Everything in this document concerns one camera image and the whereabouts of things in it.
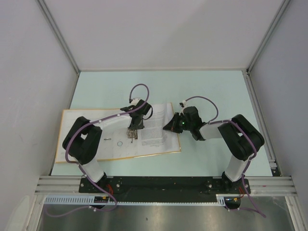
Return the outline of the yellow ring binder folder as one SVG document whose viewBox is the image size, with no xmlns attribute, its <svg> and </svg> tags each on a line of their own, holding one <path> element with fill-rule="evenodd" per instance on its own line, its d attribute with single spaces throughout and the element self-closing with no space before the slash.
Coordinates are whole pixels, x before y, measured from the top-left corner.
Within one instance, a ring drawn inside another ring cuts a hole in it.
<svg viewBox="0 0 308 231">
<path fill-rule="evenodd" d="M 173 117 L 172 103 L 154 104 L 145 115 L 142 129 L 132 131 L 128 115 L 119 109 L 64 110 L 56 163 L 107 161 L 180 152 L 177 134 L 163 130 Z"/>
</svg>

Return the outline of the printed paper stack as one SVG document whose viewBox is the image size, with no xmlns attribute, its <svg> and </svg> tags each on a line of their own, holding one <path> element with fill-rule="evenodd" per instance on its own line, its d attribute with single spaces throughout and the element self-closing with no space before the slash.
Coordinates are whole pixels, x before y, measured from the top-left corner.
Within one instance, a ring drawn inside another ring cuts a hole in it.
<svg viewBox="0 0 308 231">
<path fill-rule="evenodd" d="M 178 153 L 180 141 L 176 133 L 163 127 L 174 115 L 172 103 L 154 104 L 153 115 L 144 120 L 144 128 L 138 131 L 138 154 L 140 156 Z"/>
</svg>

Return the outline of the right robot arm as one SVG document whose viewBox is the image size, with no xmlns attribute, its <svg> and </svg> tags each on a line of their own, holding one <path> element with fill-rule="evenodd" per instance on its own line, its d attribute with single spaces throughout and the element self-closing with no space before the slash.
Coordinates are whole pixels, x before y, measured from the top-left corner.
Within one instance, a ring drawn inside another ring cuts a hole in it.
<svg viewBox="0 0 308 231">
<path fill-rule="evenodd" d="M 261 133 L 242 114 L 230 120 L 206 123 L 200 118 L 195 106 L 175 113 L 163 130 L 177 134 L 189 131 L 196 141 L 223 139 L 232 154 L 221 176 L 222 188 L 227 193 L 233 193 L 239 188 L 250 162 L 265 144 Z"/>
</svg>

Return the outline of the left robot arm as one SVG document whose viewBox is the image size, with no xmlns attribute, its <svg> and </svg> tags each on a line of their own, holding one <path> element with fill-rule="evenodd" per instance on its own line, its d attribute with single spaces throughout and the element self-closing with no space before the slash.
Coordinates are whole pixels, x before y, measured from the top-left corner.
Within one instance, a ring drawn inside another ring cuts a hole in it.
<svg viewBox="0 0 308 231">
<path fill-rule="evenodd" d="M 146 101 L 136 98 L 130 100 L 130 105 L 120 109 L 122 113 L 110 115 L 96 121 L 90 121 L 84 116 L 78 117 L 68 134 L 64 138 L 62 147 L 64 157 L 72 157 L 80 170 L 89 178 L 89 186 L 95 192 L 102 192 L 106 188 L 106 173 L 99 166 L 96 154 L 103 134 L 118 129 L 143 129 L 143 117 L 153 107 Z"/>
</svg>

